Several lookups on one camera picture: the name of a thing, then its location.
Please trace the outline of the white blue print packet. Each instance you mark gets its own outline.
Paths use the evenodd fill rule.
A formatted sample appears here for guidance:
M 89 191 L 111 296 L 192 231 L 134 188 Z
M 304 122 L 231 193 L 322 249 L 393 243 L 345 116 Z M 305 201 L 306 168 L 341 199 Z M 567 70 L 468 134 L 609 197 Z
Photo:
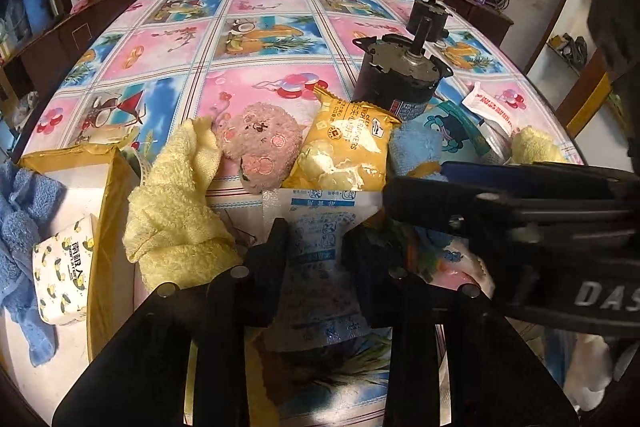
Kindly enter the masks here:
M 266 329 L 266 349 L 296 352 L 368 335 L 355 289 L 343 265 L 343 236 L 374 216 L 382 194 L 277 188 L 262 193 L 264 228 L 288 222 L 288 247 L 278 312 Z

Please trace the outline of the long yellow towel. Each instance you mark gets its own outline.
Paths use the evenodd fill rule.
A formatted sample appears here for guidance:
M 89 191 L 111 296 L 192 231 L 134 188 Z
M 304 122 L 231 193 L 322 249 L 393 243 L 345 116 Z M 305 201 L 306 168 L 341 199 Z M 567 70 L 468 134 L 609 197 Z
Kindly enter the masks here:
M 511 160 L 516 165 L 532 165 L 535 162 L 559 162 L 566 158 L 548 133 L 527 126 L 512 135 Z

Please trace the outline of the teal cartoon tissue pack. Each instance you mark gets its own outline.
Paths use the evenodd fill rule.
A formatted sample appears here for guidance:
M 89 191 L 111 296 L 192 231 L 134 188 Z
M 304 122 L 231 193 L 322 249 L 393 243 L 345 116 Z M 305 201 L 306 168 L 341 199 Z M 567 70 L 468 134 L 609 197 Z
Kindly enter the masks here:
M 446 101 L 424 113 L 424 126 L 440 134 L 442 161 L 480 162 L 490 146 L 474 122 L 456 104 Z

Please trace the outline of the yellow snack bag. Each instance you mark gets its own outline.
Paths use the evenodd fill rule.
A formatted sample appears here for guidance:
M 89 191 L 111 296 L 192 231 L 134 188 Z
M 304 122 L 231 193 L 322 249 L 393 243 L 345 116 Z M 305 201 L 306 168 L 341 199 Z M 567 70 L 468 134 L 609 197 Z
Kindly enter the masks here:
M 320 109 L 284 188 L 382 191 L 388 143 L 401 120 L 369 102 L 347 102 L 315 87 Z

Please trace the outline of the small blue towel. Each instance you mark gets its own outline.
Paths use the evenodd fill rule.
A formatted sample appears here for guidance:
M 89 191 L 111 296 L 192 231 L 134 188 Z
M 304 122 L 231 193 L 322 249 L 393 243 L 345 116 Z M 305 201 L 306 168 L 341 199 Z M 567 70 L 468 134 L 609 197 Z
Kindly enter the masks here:
M 395 176 L 446 181 L 440 172 L 442 135 L 419 121 L 405 121 L 393 131 L 388 157 Z

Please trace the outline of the pink plush toy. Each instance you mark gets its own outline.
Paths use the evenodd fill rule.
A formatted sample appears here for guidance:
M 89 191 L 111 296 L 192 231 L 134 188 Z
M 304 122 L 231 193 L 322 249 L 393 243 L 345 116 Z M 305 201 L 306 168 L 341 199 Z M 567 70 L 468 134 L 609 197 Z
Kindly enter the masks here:
M 262 194 L 281 186 L 303 144 L 305 127 L 279 106 L 258 102 L 215 131 L 222 153 L 238 166 L 244 190 Z

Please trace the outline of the lemon print tissue pack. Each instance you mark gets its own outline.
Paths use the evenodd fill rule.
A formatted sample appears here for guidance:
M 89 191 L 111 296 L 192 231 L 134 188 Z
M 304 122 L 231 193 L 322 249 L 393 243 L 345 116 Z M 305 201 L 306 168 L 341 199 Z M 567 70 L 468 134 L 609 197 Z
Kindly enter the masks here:
M 85 318 L 95 226 L 89 213 L 32 247 L 32 278 L 44 323 L 62 326 Z

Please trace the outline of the large blue towel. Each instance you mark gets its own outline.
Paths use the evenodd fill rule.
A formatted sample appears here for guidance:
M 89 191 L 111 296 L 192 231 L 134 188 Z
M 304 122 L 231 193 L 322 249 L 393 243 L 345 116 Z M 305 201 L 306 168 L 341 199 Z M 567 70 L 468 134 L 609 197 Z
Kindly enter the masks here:
M 43 174 L 9 160 L 1 164 L 1 309 L 20 326 L 35 367 L 55 355 L 56 337 L 38 311 L 32 247 L 41 242 L 65 192 L 62 183 Z

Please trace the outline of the white red small sachet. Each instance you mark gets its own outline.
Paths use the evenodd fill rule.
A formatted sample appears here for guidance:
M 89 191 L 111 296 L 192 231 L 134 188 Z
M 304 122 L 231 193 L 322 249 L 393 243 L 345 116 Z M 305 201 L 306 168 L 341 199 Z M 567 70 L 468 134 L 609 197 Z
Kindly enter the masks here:
M 496 124 L 508 138 L 521 130 L 514 109 L 488 93 L 479 82 L 474 83 L 462 105 L 478 117 Z

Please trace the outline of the yellow cardboard box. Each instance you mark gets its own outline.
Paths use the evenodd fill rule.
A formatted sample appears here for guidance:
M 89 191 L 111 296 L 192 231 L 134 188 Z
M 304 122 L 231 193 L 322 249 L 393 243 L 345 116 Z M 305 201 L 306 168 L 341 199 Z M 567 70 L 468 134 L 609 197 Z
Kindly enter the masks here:
M 276 313 L 284 273 L 288 224 L 277 220 L 268 242 L 247 251 L 243 262 L 205 283 L 182 289 L 161 283 L 120 327 L 111 324 L 119 300 L 129 301 L 134 272 L 114 246 L 124 225 L 122 198 L 134 174 L 114 148 L 47 150 L 23 159 L 46 179 L 55 172 L 106 164 L 99 217 L 62 206 L 51 219 L 61 225 L 52 243 L 29 248 L 32 263 L 46 265 L 38 282 L 58 274 L 80 276 L 87 293 L 86 323 L 110 334 L 52 417 L 55 426 L 180 426 L 190 347 L 194 372 L 193 422 L 197 426 L 275 426 L 278 413 L 266 396 L 260 358 L 246 335 Z

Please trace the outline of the large black electric motor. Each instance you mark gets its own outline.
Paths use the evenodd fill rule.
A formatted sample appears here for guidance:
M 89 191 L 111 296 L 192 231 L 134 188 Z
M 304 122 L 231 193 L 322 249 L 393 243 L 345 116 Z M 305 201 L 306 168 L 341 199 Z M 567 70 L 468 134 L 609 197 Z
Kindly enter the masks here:
M 385 34 L 352 40 L 363 52 L 352 101 L 371 103 L 403 121 L 421 115 L 440 80 L 454 75 L 439 57 L 425 55 L 427 31 L 422 23 L 412 39 Z

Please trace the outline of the colourful cartoon tablecloth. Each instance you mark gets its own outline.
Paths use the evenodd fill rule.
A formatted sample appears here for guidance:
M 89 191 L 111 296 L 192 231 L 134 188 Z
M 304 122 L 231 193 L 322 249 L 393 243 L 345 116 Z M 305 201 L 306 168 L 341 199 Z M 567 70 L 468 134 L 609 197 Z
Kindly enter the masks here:
M 410 36 L 413 0 L 136 0 L 70 69 L 26 144 L 24 154 L 85 143 L 131 146 L 153 162 L 171 132 L 188 118 L 222 124 L 250 104 L 279 105 L 305 132 L 322 86 L 348 100 L 362 61 L 352 40 Z M 462 100 L 474 83 L 514 109 L 521 127 L 553 136 L 566 160 L 582 154 L 553 109 L 509 59 L 461 14 L 447 6 L 444 43 L 426 44 L 454 75 L 431 103 Z M 225 159 L 207 202 L 254 232 L 262 199 L 242 187 Z M 362 383 L 314 386 L 316 395 L 279 405 L 283 425 L 382 426 L 385 388 Z

